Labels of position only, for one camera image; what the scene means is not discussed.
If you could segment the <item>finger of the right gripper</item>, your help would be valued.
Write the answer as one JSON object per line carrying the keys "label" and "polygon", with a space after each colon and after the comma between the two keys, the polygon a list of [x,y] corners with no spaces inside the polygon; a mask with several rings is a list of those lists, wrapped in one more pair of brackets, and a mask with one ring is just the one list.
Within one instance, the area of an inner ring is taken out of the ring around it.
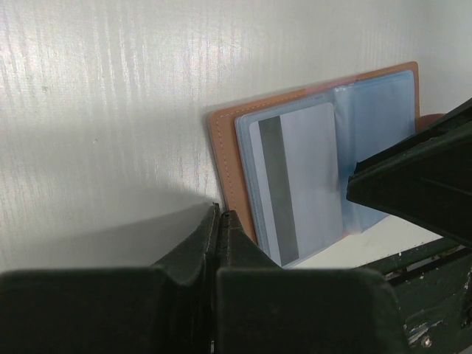
{"label": "finger of the right gripper", "polygon": [[471,246],[471,102],[357,163],[347,200]]}

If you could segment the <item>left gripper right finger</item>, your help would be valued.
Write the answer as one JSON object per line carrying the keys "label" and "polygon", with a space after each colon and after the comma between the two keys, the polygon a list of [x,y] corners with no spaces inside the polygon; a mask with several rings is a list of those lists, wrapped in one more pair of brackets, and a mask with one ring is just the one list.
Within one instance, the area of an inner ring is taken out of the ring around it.
{"label": "left gripper right finger", "polygon": [[375,271],[285,270],[221,216],[215,275],[218,353],[408,353],[392,287]]}

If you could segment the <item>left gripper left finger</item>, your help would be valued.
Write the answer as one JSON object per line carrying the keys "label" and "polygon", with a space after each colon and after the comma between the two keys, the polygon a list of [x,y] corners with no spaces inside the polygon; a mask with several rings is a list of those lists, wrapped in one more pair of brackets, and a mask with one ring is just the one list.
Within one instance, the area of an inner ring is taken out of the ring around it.
{"label": "left gripper left finger", "polygon": [[9,271],[1,276],[3,353],[208,353],[221,220],[212,205],[152,265]]}

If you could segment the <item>tan leather card holder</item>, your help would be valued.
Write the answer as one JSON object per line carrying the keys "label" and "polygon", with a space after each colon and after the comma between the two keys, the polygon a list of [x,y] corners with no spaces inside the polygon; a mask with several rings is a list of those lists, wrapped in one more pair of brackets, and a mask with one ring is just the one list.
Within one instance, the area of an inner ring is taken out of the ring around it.
{"label": "tan leather card holder", "polygon": [[386,217],[348,201],[348,179],[415,133],[419,118],[414,61],[216,111],[209,130],[226,205],[272,261],[292,268]]}

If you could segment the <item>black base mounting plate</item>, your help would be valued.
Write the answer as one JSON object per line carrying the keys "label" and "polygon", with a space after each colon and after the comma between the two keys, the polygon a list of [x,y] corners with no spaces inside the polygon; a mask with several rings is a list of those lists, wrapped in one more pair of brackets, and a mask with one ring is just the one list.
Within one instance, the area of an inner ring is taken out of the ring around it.
{"label": "black base mounting plate", "polygon": [[471,249],[440,238],[378,261],[413,353],[471,348]]}

